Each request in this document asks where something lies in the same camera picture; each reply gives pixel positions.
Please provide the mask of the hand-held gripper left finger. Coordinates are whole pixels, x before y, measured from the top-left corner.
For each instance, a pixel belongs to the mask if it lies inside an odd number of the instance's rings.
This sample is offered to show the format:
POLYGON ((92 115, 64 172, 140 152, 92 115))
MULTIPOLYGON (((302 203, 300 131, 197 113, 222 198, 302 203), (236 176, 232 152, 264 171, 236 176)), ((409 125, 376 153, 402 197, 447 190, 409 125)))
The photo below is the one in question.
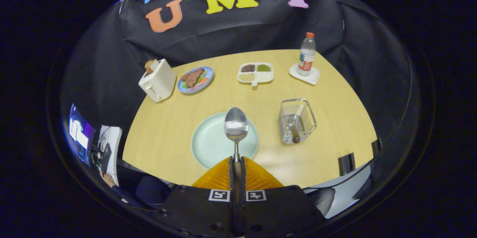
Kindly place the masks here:
POLYGON ((236 201, 233 160, 225 158, 209 170, 208 187, 177 186, 156 212, 155 219, 180 237, 228 237, 236 201))

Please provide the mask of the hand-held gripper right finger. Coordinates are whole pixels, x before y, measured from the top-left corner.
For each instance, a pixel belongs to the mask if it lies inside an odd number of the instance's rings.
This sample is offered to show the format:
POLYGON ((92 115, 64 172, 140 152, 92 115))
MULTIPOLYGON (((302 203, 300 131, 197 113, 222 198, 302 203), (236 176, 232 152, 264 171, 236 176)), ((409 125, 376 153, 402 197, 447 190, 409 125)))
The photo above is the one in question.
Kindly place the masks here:
POLYGON ((298 185, 281 185, 254 161, 238 164, 238 232, 246 237, 299 237, 326 222, 298 185))

